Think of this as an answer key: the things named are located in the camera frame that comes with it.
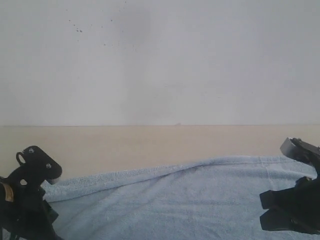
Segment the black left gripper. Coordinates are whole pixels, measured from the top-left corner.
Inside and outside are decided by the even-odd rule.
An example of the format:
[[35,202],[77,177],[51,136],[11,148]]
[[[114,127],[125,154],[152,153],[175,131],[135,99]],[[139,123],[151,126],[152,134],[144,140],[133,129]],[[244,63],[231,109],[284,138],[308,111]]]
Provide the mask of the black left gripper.
[[39,180],[19,175],[0,178],[0,238],[9,240],[61,240],[53,223],[59,214],[44,199]]

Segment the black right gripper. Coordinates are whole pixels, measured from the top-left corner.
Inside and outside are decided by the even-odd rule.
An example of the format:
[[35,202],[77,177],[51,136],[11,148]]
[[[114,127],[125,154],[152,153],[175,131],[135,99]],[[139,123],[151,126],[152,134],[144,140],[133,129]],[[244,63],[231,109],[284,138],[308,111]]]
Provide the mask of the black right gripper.
[[320,169],[316,178],[303,176],[294,187],[268,190],[259,195],[265,212],[259,217],[261,229],[269,232],[320,233]]

